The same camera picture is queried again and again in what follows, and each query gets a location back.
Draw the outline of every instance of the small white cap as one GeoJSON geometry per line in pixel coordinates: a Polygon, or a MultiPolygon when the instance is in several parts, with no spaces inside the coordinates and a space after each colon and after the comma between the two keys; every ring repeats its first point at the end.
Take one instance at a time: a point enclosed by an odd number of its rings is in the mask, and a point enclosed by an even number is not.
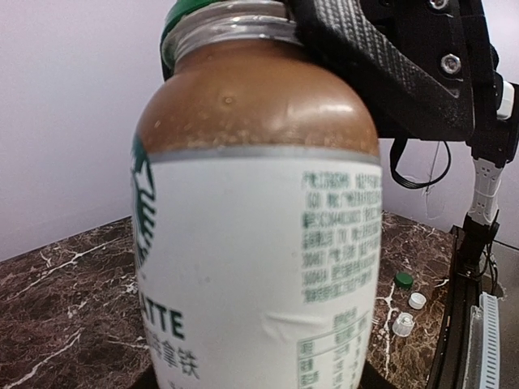
{"type": "Polygon", "coordinates": [[[406,314],[402,312],[398,315],[395,323],[392,324],[392,331],[396,336],[401,336],[402,338],[406,338],[410,335],[411,331],[414,327],[414,320],[412,314],[406,314]]]}
{"type": "Polygon", "coordinates": [[[411,293],[409,297],[409,305],[415,310],[421,310],[426,302],[427,299],[421,293],[411,293]]]}

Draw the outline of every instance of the marble table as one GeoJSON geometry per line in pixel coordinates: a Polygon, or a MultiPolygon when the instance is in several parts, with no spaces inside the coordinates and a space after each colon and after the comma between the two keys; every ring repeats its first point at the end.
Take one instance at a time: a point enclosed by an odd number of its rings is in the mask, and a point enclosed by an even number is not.
{"type": "MultiPolygon", "coordinates": [[[[368,353],[400,389],[423,389],[440,333],[453,238],[384,213],[380,283],[368,353]],[[414,277],[423,310],[392,282],[414,277]],[[391,332],[401,311],[408,338],[391,332]]],[[[0,263],[0,389],[128,388],[150,364],[128,219],[0,263]]]]}

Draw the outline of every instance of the white label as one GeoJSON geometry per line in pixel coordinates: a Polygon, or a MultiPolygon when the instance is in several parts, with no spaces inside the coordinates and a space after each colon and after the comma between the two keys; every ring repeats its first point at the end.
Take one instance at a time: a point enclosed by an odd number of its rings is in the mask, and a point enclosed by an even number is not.
{"type": "Polygon", "coordinates": [[[134,171],[134,218],[160,388],[357,388],[378,279],[380,167],[180,160],[150,165],[146,179],[147,164],[134,171]]]}

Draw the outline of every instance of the metal screw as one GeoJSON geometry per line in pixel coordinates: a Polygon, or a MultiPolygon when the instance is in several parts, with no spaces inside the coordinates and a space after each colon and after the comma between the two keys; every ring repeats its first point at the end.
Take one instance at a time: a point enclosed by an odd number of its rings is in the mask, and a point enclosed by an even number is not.
{"type": "Polygon", "coordinates": [[[437,11],[441,11],[448,6],[448,0],[429,0],[431,7],[437,11]]]}
{"type": "Polygon", "coordinates": [[[441,58],[441,69],[448,75],[455,75],[461,70],[461,59],[454,54],[441,58]]]}

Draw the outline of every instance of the green cap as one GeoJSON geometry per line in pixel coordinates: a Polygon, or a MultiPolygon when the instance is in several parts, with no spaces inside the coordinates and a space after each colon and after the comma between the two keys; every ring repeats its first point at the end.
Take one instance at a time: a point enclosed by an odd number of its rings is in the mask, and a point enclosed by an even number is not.
{"type": "Polygon", "coordinates": [[[170,69],[164,62],[162,58],[162,43],[164,39],[168,36],[169,32],[173,30],[173,28],[178,24],[178,22],[186,15],[189,15],[192,12],[199,10],[209,4],[213,4],[214,2],[219,2],[220,0],[178,0],[171,10],[169,10],[168,15],[165,18],[165,26],[162,31],[161,37],[161,60],[162,60],[162,74],[164,75],[164,80],[168,79],[173,75],[173,69],[170,69]]]}
{"type": "Polygon", "coordinates": [[[413,277],[410,274],[400,272],[395,276],[395,284],[398,288],[411,289],[413,286],[413,277]]]}

